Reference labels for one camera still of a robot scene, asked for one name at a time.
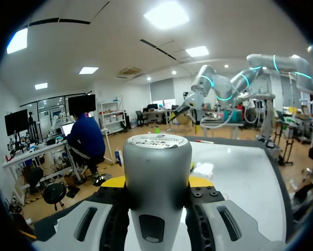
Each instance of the cylindrical object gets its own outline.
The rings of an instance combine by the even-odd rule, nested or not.
[[[116,115],[110,115],[110,122],[116,121]]]
[[[172,250],[189,184],[192,147],[181,136],[142,134],[124,146],[126,187],[141,250]]]

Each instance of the window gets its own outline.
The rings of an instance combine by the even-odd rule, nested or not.
[[[163,102],[166,109],[172,109],[172,106],[175,106],[175,98],[165,99]]]
[[[152,104],[158,104],[158,107],[164,107],[165,109],[172,109],[172,106],[175,106],[175,98],[156,100],[153,101]]]

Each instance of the computer monitor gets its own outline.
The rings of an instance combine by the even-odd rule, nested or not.
[[[158,104],[147,105],[147,109],[155,109],[155,110],[157,110],[158,109]]]
[[[8,136],[13,135],[15,131],[21,132],[29,128],[27,109],[6,115],[4,119]]]
[[[285,121],[285,119],[284,119],[284,117],[283,117],[283,113],[281,112],[281,111],[276,111],[276,114],[277,114],[277,116],[278,116],[278,119],[280,120],[280,121]]]
[[[62,134],[67,137],[71,133],[74,123],[64,124],[60,126]]]
[[[68,108],[70,115],[95,111],[95,94],[68,98]]]

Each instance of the white robotic arm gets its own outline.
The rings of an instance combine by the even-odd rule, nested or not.
[[[310,75],[309,64],[305,59],[251,54],[247,56],[247,61],[250,68],[241,71],[231,80],[216,74],[211,66],[203,65],[193,82],[192,91],[187,95],[184,103],[174,111],[170,120],[190,108],[202,110],[204,97],[208,95],[210,89],[216,92],[218,103],[224,107],[242,103],[248,97],[240,97],[239,94],[263,74],[262,67],[278,72],[295,73],[297,75],[297,88],[301,92],[313,95],[313,77]]]

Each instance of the laptop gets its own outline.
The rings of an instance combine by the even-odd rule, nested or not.
[[[67,137],[67,135],[71,133],[73,125],[74,123],[68,123],[60,126],[61,132],[64,137]]]
[[[281,111],[278,111],[278,110],[276,110],[276,113],[277,113],[278,119],[280,121],[285,122],[284,117],[283,117],[283,113]]]

